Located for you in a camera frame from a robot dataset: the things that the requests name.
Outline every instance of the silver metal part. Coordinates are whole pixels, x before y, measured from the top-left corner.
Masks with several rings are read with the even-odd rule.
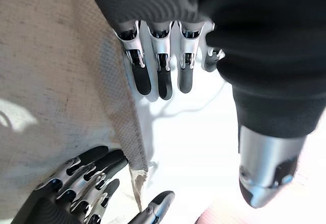
[[[83,179],[78,179],[79,182],[76,181],[76,184],[72,185],[70,187],[71,190],[73,190],[76,193],[76,197],[74,201],[71,204],[71,211],[74,211],[77,206],[85,201],[87,204],[90,205],[89,211],[94,206],[95,202],[100,198],[102,191],[96,189],[96,186],[102,181],[106,179],[106,174],[96,174],[92,176],[92,178],[89,181],[85,181]]]
[[[240,187],[245,188],[241,192],[248,204],[254,208],[263,207],[291,182],[294,171],[285,174],[281,182],[275,181],[277,168],[299,157],[305,140],[306,137],[266,136],[241,126],[239,180]],[[296,161],[293,164],[292,168],[296,167]]]
[[[84,175],[92,169],[94,169],[93,163],[81,166],[59,190],[57,199],[60,199],[69,190],[76,193],[75,199],[80,198],[81,193],[91,186],[92,181],[86,181]]]
[[[197,50],[199,46],[199,39],[200,34],[196,38],[186,38],[184,37],[182,33],[182,24],[179,23],[180,27],[180,36],[181,36],[181,44],[180,44],[180,66],[182,69],[185,68],[185,54],[191,53],[191,62],[190,62],[190,68],[193,69],[195,65],[195,58],[197,56]]]
[[[148,207],[136,215],[128,224],[156,224],[160,223],[174,200],[172,191],[165,191],[156,196]]]
[[[168,59],[167,59],[167,63],[165,66],[166,71],[170,71],[171,70],[171,26],[172,26],[172,22],[169,25],[169,33],[166,37],[163,38],[157,38],[154,37],[151,34],[150,28],[148,27],[148,32],[149,35],[151,37],[151,43],[152,43],[152,48],[153,48],[153,53],[154,53],[154,57],[155,57],[155,61],[156,61],[156,65],[157,65],[157,70],[160,71],[161,70],[161,66],[159,63],[159,58],[158,58],[158,54],[162,53],[162,54],[167,54],[168,55]]]
[[[43,183],[39,184],[35,188],[35,190],[39,190],[40,188],[44,187],[45,185],[47,185],[50,181],[52,181],[54,179],[60,180],[62,182],[62,185],[65,185],[68,182],[68,180],[71,178],[71,176],[67,174],[67,170],[78,163],[80,163],[80,159],[78,157],[66,161],[51,176],[49,176]]]
[[[145,68],[146,64],[145,64],[145,60],[144,60],[144,50],[143,50],[143,46],[142,46],[141,39],[140,39],[138,21],[135,22],[135,27],[136,27],[137,34],[136,34],[136,37],[133,38],[132,40],[123,40],[123,39],[121,39],[119,37],[119,35],[117,33],[116,33],[116,36],[118,37],[118,39],[122,43],[122,46],[125,49],[125,52],[127,54],[127,57],[129,59],[130,63],[133,64],[133,60],[131,58],[129,50],[137,50],[138,51],[138,56],[139,56],[140,66],[142,68]]]
[[[106,206],[103,207],[101,204],[103,203],[103,201],[105,200],[106,197],[107,197],[107,192],[102,193],[102,195],[93,204],[92,211],[91,211],[90,214],[88,214],[88,218],[87,218],[86,223],[89,223],[89,220],[93,215],[98,216],[100,219],[103,218],[104,213],[106,211]]]

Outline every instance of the black fabric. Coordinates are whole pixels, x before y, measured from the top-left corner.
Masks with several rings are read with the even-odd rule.
[[[26,224],[81,224],[66,210],[46,198],[42,198],[30,213]]]
[[[314,130],[326,98],[326,0],[200,0],[216,24],[222,77],[233,85],[238,122],[262,134]]]
[[[312,132],[326,99],[271,99],[249,95],[233,87],[238,123],[263,135],[301,137]]]

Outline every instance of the black fingertip pad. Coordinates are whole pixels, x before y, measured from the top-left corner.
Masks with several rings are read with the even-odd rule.
[[[184,69],[180,69],[179,74],[179,89],[183,93],[188,93],[193,87],[193,69],[190,68],[190,64],[185,64]]]
[[[86,151],[83,154],[80,154],[79,158],[80,160],[83,162],[87,162],[90,163],[92,161],[98,160],[100,158],[102,158],[105,154],[108,153],[108,147],[107,146],[98,146],[95,147],[93,149],[90,149],[88,151]]]
[[[91,179],[91,177],[96,172],[101,171],[108,166],[114,165],[115,163],[119,162],[122,159],[125,159],[125,156],[124,156],[122,150],[118,149],[118,150],[109,152],[104,157],[95,161],[96,168],[94,170],[88,172],[87,174],[85,174],[85,176],[84,176],[85,180],[88,181],[89,179]]]
[[[107,167],[103,172],[106,173],[108,179],[112,178],[117,172],[121,171],[128,164],[127,159],[124,158],[117,163]]]
[[[244,198],[244,200],[246,201],[246,203],[248,205],[251,206],[251,199],[253,198],[253,195],[251,192],[249,192],[245,186],[241,183],[240,179],[239,179],[239,185],[240,185],[240,191],[242,193],[242,196]]]
[[[110,198],[113,195],[113,193],[115,193],[115,191],[118,189],[119,185],[120,185],[119,179],[114,179],[112,182],[108,184],[104,192],[107,192],[107,196]]]
[[[132,73],[138,92],[142,95],[148,95],[151,92],[152,86],[149,79],[147,66],[144,68],[134,66],[132,68]]]
[[[158,93],[164,100],[169,100],[172,97],[171,72],[162,69],[157,72],[158,78]]]
[[[107,146],[98,146],[80,154],[78,156],[78,158],[80,159],[80,163],[73,165],[72,167],[67,169],[67,174],[71,176],[82,165],[87,165],[95,160],[98,160],[107,153],[108,153]]]
[[[213,72],[216,70],[216,66],[218,64],[219,57],[217,56],[216,51],[213,51],[213,55],[209,56],[208,53],[206,54],[204,69],[207,72]]]

